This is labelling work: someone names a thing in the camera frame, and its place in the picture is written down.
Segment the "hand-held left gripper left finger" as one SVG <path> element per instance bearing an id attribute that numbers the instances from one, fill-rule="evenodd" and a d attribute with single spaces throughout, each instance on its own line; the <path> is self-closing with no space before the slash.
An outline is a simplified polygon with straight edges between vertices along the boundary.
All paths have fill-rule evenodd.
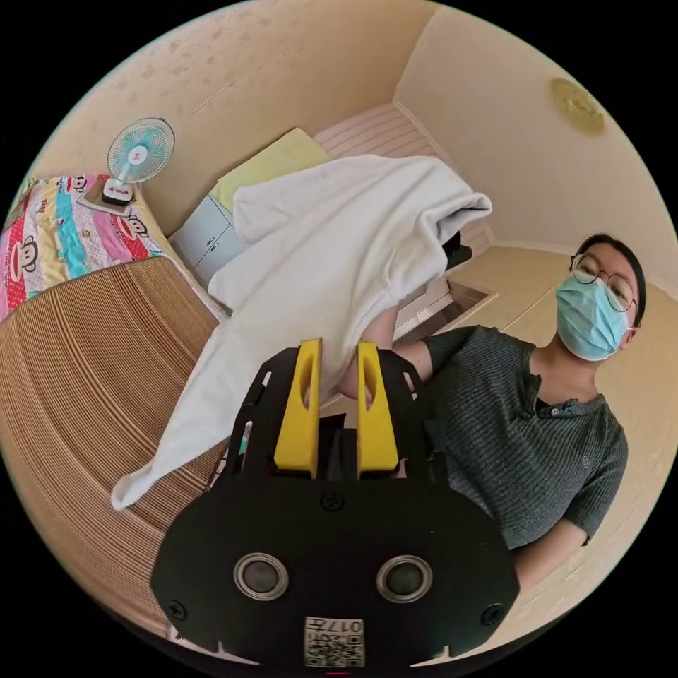
<path id="1" fill-rule="evenodd" d="M 281 472 L 316 477 L 322 340 L 299 346 L 273 460 Z"/>

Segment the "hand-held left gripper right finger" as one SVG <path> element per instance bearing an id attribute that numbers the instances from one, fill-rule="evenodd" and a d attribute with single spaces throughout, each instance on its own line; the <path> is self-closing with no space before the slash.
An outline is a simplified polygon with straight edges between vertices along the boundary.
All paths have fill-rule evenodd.
<path id="1" fill-rule="evenodd" d="M 358 344 L 357 377 L 358 475 L 388 475 L 398 467 L 399 456 L 376 343 Z"/>

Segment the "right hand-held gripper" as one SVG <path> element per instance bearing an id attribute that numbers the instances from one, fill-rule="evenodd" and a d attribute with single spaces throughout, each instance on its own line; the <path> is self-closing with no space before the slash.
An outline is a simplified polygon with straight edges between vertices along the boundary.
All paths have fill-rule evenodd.
<path id="1" fill-rule="evenodd" d="M 460 234 L 455 234 L 443 245 L 446 255 L 445 271 L 456 268 L 472 258 L 472 248 L 462 243 Z"/>

